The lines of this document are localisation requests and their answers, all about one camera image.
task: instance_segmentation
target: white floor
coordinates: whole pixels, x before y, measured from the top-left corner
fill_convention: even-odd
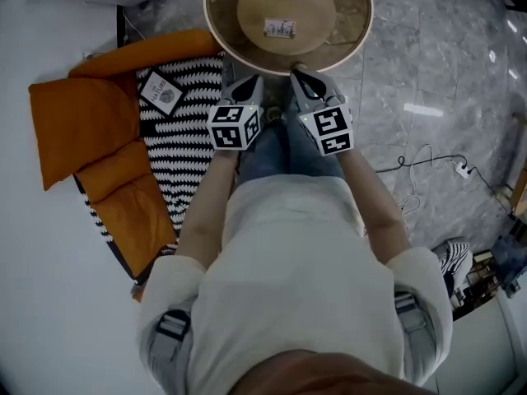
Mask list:
[[[0,0],[0,380],[12,395],[157,394],[131,281],[72,179],[42,190],[27,87],[115,42],[115,8]]]

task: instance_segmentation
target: round wooden tray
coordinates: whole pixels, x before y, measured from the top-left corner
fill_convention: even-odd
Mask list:
[[[268,51],[269,48],[261,48],[264,45],[255,44],[253,40],[257,39],[251,36],[251,40],[242,30],[238,20],[239,3],[243,4],[243,0],[203,0],[205,16],[212,34],[234,58],[260,71],[284,76],[289,75],[295,63],[304,63],[310,69],[324,72],[345,62],[362,46],[373,22],[372,0],[333,0],[336,19],[332,30],[324,39],[321,37],[326,35],[326,32],[321,31],[319,36],[310,42],[312,45],[318,40],[322,44],[317,42],[318,46],[314,49],[309,49],[310,46],[307,45],[307,51],[299,54],[284,53],[283,49],[271,49],[272,52]],[[259,14],[258,22],[261,22],[261,18],[262,15]],[[260,27],[264,36],[264,25]]]

